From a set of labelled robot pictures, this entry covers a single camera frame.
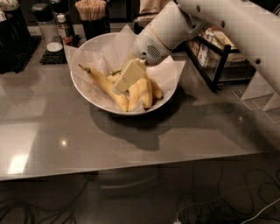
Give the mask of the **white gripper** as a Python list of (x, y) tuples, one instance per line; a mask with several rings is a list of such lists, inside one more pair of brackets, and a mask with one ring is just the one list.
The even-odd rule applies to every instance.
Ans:
[(112, 90), (120, 95), (144, 77), (146, 66), (160, 64), (183, 42), (193, 39), (209, 23), (186, 13), (180, 4), (169, 2), (136, 36), (132, 59), (116, 80)]

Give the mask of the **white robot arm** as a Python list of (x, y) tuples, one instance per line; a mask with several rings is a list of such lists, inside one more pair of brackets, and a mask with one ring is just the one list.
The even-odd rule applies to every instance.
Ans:
[(210, 26), (221, 29), (280, 94), (280, 18), (249, 0), (175, 0), (138, 34), (132, 55), (156, 65)]

